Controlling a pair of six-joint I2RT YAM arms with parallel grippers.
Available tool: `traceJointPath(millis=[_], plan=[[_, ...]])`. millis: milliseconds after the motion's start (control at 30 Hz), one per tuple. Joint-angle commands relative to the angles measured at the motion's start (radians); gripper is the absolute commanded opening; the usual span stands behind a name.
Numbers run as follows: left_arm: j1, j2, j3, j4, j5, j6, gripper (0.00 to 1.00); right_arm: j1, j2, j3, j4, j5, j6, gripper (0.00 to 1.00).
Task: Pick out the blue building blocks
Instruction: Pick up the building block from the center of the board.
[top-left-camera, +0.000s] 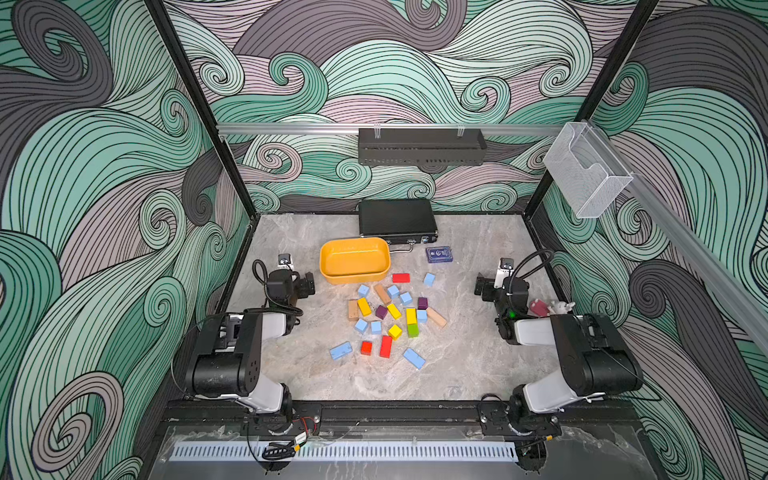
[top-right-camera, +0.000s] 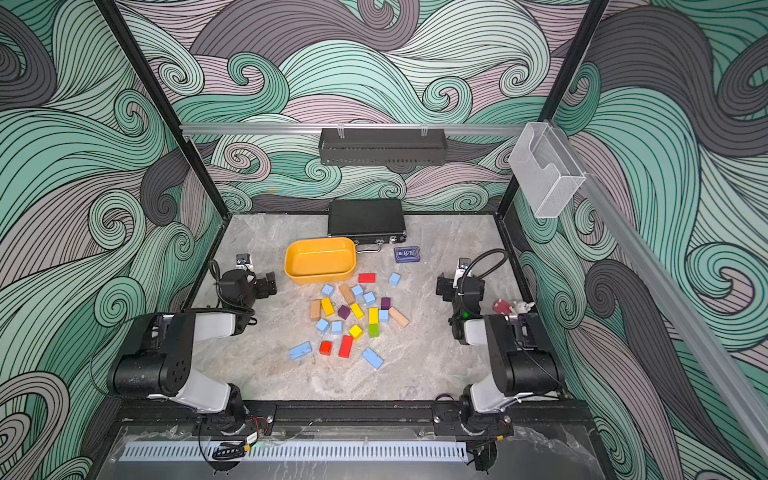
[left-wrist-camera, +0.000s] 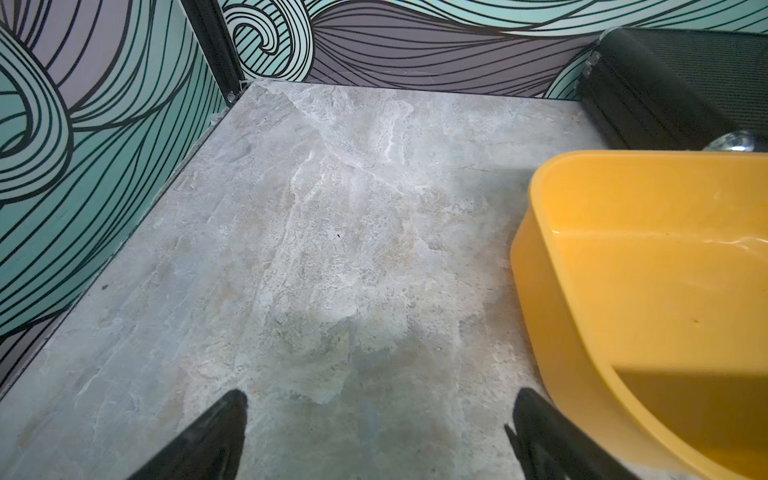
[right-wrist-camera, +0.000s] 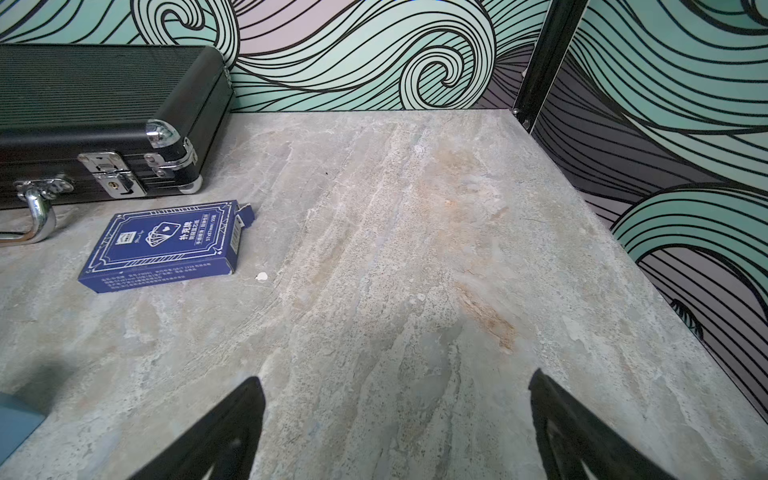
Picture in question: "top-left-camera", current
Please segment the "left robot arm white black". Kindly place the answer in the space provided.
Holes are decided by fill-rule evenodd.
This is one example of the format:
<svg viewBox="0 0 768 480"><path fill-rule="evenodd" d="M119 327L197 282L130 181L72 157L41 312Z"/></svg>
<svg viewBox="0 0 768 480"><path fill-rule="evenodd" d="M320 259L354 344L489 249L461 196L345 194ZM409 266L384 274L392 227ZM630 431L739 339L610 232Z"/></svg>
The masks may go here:
<svg viewBox="0 0 768 480"><path fill-rule="evenodd" d="M314 277L296 271L288 253L278 256L272 271L263 260L254 260L252 273L263 288L263 304L215 314L201 323L184 387L196 400L232 401L251 414L291 425L292 394L286 384L262 372L262 345L291 334L301 323L304 312L297 303L316 293Z"/></svg>

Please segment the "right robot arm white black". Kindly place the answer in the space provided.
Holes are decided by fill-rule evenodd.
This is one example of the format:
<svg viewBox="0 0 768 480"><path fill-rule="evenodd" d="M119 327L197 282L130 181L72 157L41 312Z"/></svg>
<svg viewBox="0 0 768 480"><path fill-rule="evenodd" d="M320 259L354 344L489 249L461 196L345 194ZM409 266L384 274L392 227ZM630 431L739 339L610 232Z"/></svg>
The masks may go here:
<svg viewBox="0 0 768 480"><path fill-rule="evenodd" d="M638 391L644 384L639 362L602 314L574 314L567 303L528 304L527 278L547 267L554 251L540 249L521 262L502 258L494 277L478 275L474 294L494 306L494 323L502 340L513 346L555 349L558 367L534 382L517 386L502 404L498 423L513 436L536 438L560 434L556 415L573 404Z"/></svg>

